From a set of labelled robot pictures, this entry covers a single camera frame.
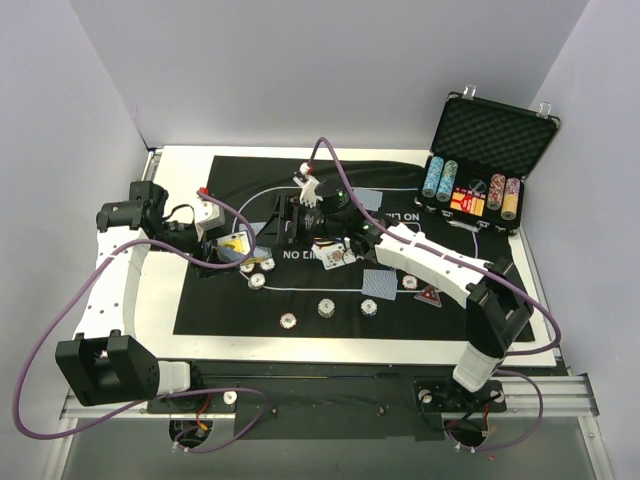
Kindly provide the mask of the blue backed card top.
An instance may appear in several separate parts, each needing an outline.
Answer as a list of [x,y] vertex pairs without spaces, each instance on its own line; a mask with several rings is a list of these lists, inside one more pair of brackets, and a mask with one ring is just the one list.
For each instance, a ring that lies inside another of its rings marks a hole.
[[383,200],[383,193],[378,190],[368,188],[354,188],[353,192],[362,206],[371,212],[377,212]]

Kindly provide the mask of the blue backed dealt card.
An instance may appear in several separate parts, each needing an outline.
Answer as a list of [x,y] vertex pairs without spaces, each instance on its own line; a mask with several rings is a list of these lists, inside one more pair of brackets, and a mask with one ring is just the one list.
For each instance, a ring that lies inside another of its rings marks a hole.
[[361,292],[368,297],[394,301],[397,284],[398,278],[394,270],[364,269]]

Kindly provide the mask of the grey chips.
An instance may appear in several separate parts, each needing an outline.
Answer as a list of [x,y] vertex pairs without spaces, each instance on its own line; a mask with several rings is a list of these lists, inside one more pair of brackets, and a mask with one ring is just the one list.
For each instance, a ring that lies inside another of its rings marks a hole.
[[266,276],[263,273],[255,273],[249,277],[248,286],[250,289],[258,290],[265,286]]

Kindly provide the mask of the grey chip stack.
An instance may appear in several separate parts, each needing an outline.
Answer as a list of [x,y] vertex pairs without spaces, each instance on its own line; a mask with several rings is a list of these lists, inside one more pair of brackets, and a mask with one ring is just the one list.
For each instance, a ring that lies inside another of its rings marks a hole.
[[323,318],[331,318],[335,314],[335,302],[329,298],[319,301],[317,306],[318,314]]

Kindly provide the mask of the blue chip stack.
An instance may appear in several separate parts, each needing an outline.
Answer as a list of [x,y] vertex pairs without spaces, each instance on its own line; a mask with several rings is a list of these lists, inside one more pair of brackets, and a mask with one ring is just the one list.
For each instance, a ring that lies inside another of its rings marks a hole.
[[365,299],[360,303],[360,311],[366,317],[375,316],[378,312],[378,305],[372,299]]

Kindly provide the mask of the blue backed card fan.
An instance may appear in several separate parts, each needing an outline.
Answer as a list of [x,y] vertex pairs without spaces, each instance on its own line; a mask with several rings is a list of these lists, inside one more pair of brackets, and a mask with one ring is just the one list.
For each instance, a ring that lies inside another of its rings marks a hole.
[[253,251],[254,258],[269,259],[273,257],[272,249],[267,245],[267,235],[264,233],[265,222],[251,222],[252,230],[256,236],[256,247]]

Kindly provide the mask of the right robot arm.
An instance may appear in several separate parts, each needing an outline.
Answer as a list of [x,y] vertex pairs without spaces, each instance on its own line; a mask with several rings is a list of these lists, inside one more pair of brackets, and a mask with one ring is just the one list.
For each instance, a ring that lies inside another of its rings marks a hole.
[[307,167],[293,177],[300,192],[277,210],[281,245],[307,243],[332,270],[367,260],[405,272],[444,292],[466,311],[467,345],[447,383],[449,402],[468,409],[529,322],[533,304],[511,261],[474,259],[428,240],[364,207],[343,184],[319,181]]

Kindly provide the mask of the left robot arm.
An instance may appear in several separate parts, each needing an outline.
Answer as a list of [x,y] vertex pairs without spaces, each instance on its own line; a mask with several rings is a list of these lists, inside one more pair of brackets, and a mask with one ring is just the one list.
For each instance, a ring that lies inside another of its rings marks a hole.
[[152,400],[170,394],[181,410],[200,408],[204,384],[185,361],[161,361],[136,338],[134,316],[142,267],[159,240],[187,254],[201,249],[204,234],[224,224],[223,210],[202,198],[190,204],[189,223],[165,216],[168,192],[151,181],[135,181],[125,201],[106,203],[96,216],[102,273],[93,283],[86,309],[55,360],[79,402],[96,406]]

